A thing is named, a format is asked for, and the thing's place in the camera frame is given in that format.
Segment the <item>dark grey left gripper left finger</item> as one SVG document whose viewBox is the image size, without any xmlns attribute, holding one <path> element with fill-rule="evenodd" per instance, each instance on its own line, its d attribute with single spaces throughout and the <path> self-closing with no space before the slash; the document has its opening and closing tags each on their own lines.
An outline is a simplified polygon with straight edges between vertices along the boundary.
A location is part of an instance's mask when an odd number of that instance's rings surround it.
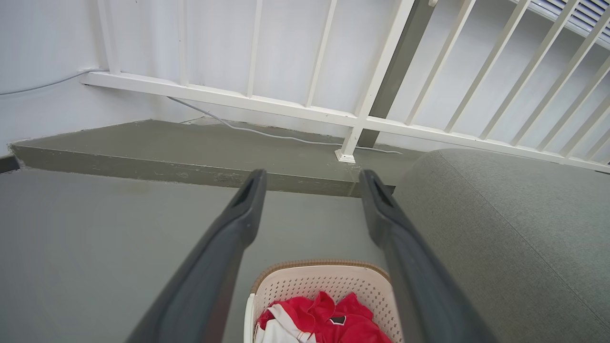
<svg viewBox="0 0 610 343">
<path fill-rule="evenodd" d="M 129 343 L 220 343 L 244 250 L 254 241 L 267 189 L 251 172 L 128 337 Z"/>
</svg>

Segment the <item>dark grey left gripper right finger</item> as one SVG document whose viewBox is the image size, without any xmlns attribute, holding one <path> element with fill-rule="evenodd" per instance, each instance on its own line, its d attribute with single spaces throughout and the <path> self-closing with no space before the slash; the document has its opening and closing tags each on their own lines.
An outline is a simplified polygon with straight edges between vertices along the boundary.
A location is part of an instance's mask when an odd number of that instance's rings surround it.
<svg viewBox="0 0 610 343">
<path fill-rule="evenodd" d="M 368 232 L 384 252 L 405 338 L 416 343 L 495 343 L 379 176 L 362 170 L 359 185 Z"/>
</svg>

